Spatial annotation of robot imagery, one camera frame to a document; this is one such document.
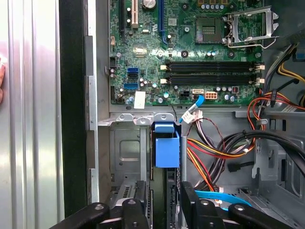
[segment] cpu socket lever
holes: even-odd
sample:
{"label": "cpu socket lever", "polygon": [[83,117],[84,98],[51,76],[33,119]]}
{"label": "cpu socket lever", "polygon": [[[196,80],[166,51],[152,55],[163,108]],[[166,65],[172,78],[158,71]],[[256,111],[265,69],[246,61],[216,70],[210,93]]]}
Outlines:
{"label": "cpu socket lever", "polygon": [[[241,16],[251,17],[255,14],[263,14],[263,21],[265,22],[265,25],[263,28],[265,28],[265,35],[264,36],[249,36],[246,39],[240,39],[238,36],[239,32],[239,18]],[[253,10],[246,10],[241,12],[233,12],[227,14],[226,17],[223,18],[223,20],[228,24],[229,33],[226,36],[226,38],[222,39],[223,44],[227,44],[229,48],[246,48],[246,47],[253,47],[253,46],[261,46],[263,49],[269,48],[271,45],[273,45],[276,41],[276,38],[278,36],[272,36],[274,31],[279,26],[278,23],[274,23],[274,20],[277,20],[279,16],[271,11],[271,6],[266,6],[258,9]],[[262,41],[265,39],[273,39],[273,42],[269,44],[268,46],[264,47],[261,44],[244,44],[241,45],[241,43],[246,42],[256,42],[256,41]]]}

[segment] black plastic clip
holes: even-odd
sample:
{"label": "black plastic clip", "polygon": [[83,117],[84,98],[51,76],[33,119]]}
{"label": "black plastic clip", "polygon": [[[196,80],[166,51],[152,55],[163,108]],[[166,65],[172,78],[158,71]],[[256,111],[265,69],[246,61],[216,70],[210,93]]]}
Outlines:
{"label": "black plastic clip", "polygon": [[273,89],[271,94],[271,102],[270,102],[270,106],[272,108],[275,106],[276,96],[277,96],[277,89]]}

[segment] green circuit board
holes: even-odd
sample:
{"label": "green circuit board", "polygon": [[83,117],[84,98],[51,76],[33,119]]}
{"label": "green circuit board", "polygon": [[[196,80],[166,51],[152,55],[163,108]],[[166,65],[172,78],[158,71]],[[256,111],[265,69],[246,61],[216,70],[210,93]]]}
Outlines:
{"label": "green circuit board", "polygon": [[[163,0],[162,31],[159,28],[160,8],[158,4],[160,1],[156,0],[156,6],[153,9],[145,9],[143,0],[137,1],[138,28],[133,28],[127,22],[132,18],[127,11],[127,8],[132,8],[132,0],[110,0],[110,68],[115,66],[111,70],[110,77],[112,104],[133,104],[136,91],[146,92],[146,106],[169,103],[193,104],[195,100],[192,95],[193,89],[215,92],[216,87],[238,88],[234,92],[231,90],[218,91],[217,99],[206,100],[205,104],[209,105],[246,105],[257,96],[256,89],[259,86],[255,83],[239,85],[194,83],[180,84],[175,87],[174,84],[161,84],[160,80],[165,78],[165,71],[161,70],[165,60],[173,62],[261,62],[262,50],[260,47],[230,49],[220,42],[226,29],[222,17],[232,11],[262,7],[261,1],[248,6],[248,0]],[[212,26],[207,23],[207,19],[215,19]],[[203,28],[203,34],[206,34],[208,41],[202,39],[200,34],[198,35],[198,27],[200,30]],[[240,18],[240,38],[261,35],[262,30],[263,17],[261,15],[254,15],[247,19]],[[182,57],[185,51],[187,51],[187,58]],[[138,77],[129,78],[127,76],[129,68],[138,68]],[[127,83],[138,86],[126,87]],[[189,91],[190,94],[182,98],[181,91]]]}

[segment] screw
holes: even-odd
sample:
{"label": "screw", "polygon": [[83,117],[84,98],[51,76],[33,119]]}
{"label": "screw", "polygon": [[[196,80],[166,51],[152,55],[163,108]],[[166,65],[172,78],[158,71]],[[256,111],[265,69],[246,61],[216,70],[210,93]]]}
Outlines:
{"label": "screw", "polygon": [[129,200],[128,204],[135,204],[134,200]]}
{"label": "screw", "polygon": [[243,211],[244,210],[244,207],[243,206],[240,206],[240,205],[235,205],[234,206],[237,210],[239,211]]}
{"label": "screw", "polygon": [[202,200],[200,203],[203,204],[203,205],[208,205],[209,204],[209,202],[207,200]]}
{"label": "screw", "polygon": [[101,205],[101,204],[98,204],[96,207],[95,207],[95,210],[102,210],[104,207]]}

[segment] blue sata port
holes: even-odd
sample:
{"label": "blue sata port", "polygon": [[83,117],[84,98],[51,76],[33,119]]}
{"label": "blue sata port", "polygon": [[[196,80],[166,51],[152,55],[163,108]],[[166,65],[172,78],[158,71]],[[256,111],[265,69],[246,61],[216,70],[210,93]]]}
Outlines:
{"label": "blue sata port", "polygon": [[128,68],[127,73],[139,74],[139,68]]}
{"label": "blue sata port", "polygon": [[138,83],[124,83],[124,89],[127,90],[134,90],[134,89],[138,89]]}

